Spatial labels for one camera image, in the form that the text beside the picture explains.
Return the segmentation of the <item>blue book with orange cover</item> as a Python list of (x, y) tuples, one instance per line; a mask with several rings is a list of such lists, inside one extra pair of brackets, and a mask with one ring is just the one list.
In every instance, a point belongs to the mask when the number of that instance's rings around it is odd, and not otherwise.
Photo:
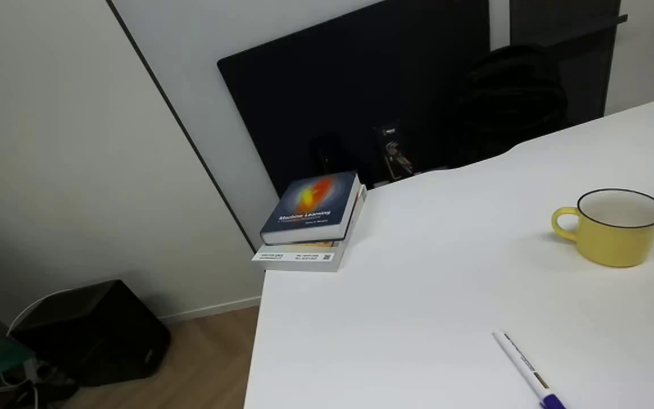
[(354, 170), (296, 179), (264, 224), (262, 242), (282, 245), (343, 240), (359, 189)]

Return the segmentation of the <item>black backpack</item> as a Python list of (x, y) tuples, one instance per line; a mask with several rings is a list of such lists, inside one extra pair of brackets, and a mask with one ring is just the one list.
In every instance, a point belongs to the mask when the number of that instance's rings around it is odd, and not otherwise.
[(447, 164), (498, 158), (566, 125), (567, 91), (557, 59), (541, 46), (506, 46), (466, 78), (446, 148)]

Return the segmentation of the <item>white marker with blue cap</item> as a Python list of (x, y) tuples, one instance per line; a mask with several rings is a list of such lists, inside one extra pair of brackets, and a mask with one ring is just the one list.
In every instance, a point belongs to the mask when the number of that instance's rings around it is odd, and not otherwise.
[(496, 332), (493, 340), (536, 394), (541, 409), (567, 409), (506, 332)]

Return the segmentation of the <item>large black monitor panel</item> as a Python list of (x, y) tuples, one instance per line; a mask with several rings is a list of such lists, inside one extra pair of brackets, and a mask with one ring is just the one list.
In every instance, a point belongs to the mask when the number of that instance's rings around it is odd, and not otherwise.
[(443, 123), (489, 56), (489, 0), (377, 0), (217, 61), (276, 191), (320, 174), (387, 177), (379, 134), (441, 162)]

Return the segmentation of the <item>black box on floor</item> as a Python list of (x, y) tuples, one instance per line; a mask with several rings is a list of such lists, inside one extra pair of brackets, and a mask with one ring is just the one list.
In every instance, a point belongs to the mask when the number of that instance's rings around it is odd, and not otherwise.
[(169, 327), (122, 279), (46, 299), (11, 336), (81, 387), (149, 378), (170, 346)]

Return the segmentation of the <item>yellow enamel mug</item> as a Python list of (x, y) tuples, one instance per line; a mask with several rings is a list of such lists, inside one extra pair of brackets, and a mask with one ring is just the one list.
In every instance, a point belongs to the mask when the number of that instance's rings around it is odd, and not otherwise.
[(654, 245), (654, 195), (636, 189), (592, 189), (552, 213), (552, 232), (599, 267), (640, 267)]

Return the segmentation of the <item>white book underneath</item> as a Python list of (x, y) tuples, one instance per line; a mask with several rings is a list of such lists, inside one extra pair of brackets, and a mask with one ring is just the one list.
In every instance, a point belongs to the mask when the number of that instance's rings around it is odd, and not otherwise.
[(262, 245), (253, 262), (264, 271), (335, 273), (348, 248), (350, 237), (340, 242)]

